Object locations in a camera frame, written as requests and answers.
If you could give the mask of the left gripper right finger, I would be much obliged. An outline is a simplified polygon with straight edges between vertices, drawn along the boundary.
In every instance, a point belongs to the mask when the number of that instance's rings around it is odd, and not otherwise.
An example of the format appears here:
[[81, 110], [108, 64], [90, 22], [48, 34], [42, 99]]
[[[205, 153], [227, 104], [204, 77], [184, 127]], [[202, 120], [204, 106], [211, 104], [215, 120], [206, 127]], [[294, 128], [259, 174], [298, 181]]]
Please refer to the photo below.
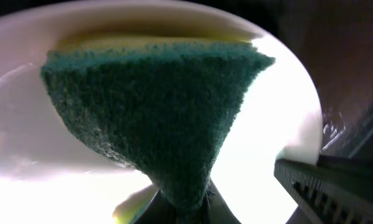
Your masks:
[[373, 160], [279, 159], [274, 176], [312, 223], [373, 223]]

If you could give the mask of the green yellow sponge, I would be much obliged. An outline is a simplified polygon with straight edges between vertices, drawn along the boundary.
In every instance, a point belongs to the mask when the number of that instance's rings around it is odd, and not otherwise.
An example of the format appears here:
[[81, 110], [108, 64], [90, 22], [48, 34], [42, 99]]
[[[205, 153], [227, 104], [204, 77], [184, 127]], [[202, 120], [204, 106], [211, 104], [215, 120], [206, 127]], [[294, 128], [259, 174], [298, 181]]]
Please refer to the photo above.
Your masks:
[[40, 76], [77, 140], [191, 211], [245, 93], [274, 62], [248, 42], [93, 37], [49, 51]]

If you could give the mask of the white plate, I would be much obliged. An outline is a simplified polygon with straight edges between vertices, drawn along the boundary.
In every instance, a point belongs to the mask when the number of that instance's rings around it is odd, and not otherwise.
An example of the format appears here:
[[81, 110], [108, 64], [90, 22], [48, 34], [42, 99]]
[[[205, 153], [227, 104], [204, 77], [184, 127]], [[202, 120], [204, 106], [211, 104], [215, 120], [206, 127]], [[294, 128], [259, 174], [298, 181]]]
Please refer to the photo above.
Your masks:
[[88, 31], [241, 39], [275, 58], [246, 94], [211, 173], [242, 223], [285, 223], [295, 201], [277, 157], [315, 163], [321, 105], [299, 59], [240, 17], [182, 1], [74, 1], [0, 17], [0, 223], [112, 223], [116, 205], [148, 186], [77, 141], [39, 77], [56, 41]]

